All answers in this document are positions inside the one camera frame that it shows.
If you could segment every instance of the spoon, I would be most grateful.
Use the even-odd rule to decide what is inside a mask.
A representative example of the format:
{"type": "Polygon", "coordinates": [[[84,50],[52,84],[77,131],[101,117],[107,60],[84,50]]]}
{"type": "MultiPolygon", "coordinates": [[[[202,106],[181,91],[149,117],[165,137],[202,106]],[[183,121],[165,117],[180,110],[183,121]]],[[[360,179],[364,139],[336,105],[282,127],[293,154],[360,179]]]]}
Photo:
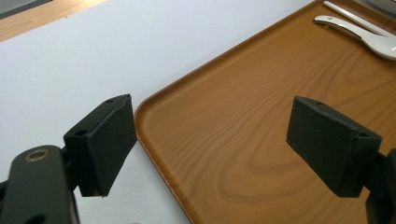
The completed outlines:
{"type": "Polygon", "coordinates": [[[386,59],[396,61],[396,37],[375,35],[361,29],[359,26],[332,16],[317,16],[314,18],[314,22],[329,23],[344,28],[352,34],[357,35],[374,53],[386,59]]]}

